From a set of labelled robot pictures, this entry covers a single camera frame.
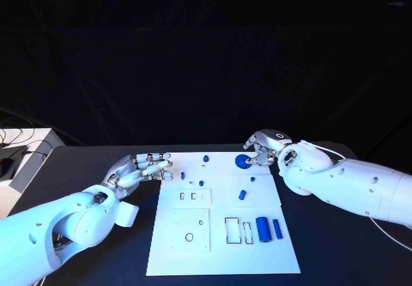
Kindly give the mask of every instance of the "white board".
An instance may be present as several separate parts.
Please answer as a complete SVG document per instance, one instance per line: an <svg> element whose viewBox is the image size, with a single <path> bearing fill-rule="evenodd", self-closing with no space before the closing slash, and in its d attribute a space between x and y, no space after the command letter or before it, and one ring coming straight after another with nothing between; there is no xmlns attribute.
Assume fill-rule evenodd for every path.
<svg viewBox="0 0 412 286"><path fill-rule="evenodd" d="M174 179L163 181L160 188L147 276L301 272L269 169L265 166L252 166L246 170L238 168L235 157L239 154L255 156L250 152L171 153L173 167L168 170ZM209 156L209 162L203 162L204 155ZM180 172L184 172L184 180L180 178ZM200 193L199 189L204 190L206 200L200 204L191 201L183 203L180 193ZM242 189L246 190L243 201L239 200ZM183 240L186 232L194 229L194 225L173 231L171 226L176 224L173 212L183 209L187 209L189 213L196 209L209 210L209 248L204 251L200 251L200 246L189 247L197 236L193 236L191 242ZM199 220L197 214L191 216L187 224ZM261 243L258 239L255 219L261 216L266 217L269 222L272 236L269 243ZM226 217L239 218L240 244L226 243ZM284 236L281 240L275 236L272 219L279 221ZM249 222L253 244L245 243L243 222ZM177 249L171 248L171 245L177 245L176 240L181 243Z"/></svg>

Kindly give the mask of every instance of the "robotic hand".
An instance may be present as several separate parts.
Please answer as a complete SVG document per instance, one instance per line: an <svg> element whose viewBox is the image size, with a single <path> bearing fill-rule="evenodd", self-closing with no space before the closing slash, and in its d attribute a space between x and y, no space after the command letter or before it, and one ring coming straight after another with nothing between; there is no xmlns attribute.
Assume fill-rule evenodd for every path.
<svg viewBox="0 0 412 286"><path fill-rule="evenodd" d="M346 159L334 151L263 129L250 136L243 148L255 147L255 158L236 159L250 164L279 166L288 188L299 195L314 194L324 202L359 215L412 226L412 176L377 164ZM333 161L321 151L340 155Z"/></svg>
<svg viewBox="0 0 412 286"><path fill-rule="evenodd" d="M119 201L141 181L173 179L170 154L125 156L101 185L0 220L0 282L30 285L95 246L114 224L132 225L138 207ZM53 243L52 234L59 234Z"/></svg>

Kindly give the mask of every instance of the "white desk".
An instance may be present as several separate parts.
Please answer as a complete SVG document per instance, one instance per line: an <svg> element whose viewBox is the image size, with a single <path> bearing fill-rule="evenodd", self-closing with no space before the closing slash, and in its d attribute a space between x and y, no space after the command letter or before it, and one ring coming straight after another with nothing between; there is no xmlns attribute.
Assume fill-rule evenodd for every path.
<svg viewBox="0 0 412 286"><path fill-rule="evenodd" d="M30 138L33 129L24 128L21 130L23 133L17 137L14 142L20 142ZM20 131L19 129L4 129L4 132L6 132L4 143L8 143L16 138ZM53 146L53 148L56 148L57 146L65 146L65 143L62 142L62 140L59 139L57 135L55 134L50 128L36 128L33 137L27 141L21 142L20 144L13 144L3 148L26 145L27 151L36 151L49 155L49 153L52 152L49 144L43 141L36 141L36 140L47 141ZM8 212L21 196L21 193L26 190L26 187L37 173L37 170L42 167L42 164L43 164L43 156L39 153L30 153L24 155L13 179L0 182L0 219L8 215Z"/></svg>

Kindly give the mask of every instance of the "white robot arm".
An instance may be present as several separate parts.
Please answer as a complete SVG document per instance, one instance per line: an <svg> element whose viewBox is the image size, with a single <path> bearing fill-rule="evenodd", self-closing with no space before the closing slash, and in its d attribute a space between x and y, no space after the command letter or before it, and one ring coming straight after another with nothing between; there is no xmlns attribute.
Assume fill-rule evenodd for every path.
<svg viewBox="0 0 412 286"><path fill-rule="evenodd" d="M238 160L239 167L271 165L276 159L279 175L297 194L314 194L357 215L412 226L410 175L340 154L343 160L333 161L320 150L325 148L304 140L292 143L289 136L275 130L255 132L243 148L252 145L258 155Z"/></svg>
<svg viewBox="0 0 412 286"><path fill-rule="evenodd" d="M0 283L30 285L95 246L114 224L132 225L138 207L119 201L141 181L173 179L170 154L125 156L101 185L0 220ZM52 234L60 239L53 242Z"/></svg>

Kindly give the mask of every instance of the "black tabletop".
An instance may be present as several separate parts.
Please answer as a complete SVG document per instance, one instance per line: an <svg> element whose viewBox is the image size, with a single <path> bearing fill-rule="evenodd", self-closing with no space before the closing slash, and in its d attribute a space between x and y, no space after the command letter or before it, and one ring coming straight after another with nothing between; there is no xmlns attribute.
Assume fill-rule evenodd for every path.
<svg viewBox="0 0 412 286"><path fill-rule="evenodd" d="M11 214L99 184L111 165L127 154L242 150L239 144L57 147ZM334 145L334 150L353 157L346 146ZM43 285L410 285L412 252L382 234L366 217L325 204L314 195L291 192L275 165L271 172L301 274L145 276L160 191L160 182L151 181L141 183L125 199L140 207L132 227L115 225L101 244L69 259ZM410 230L387 222L380 225L412 244Z"/></svg>

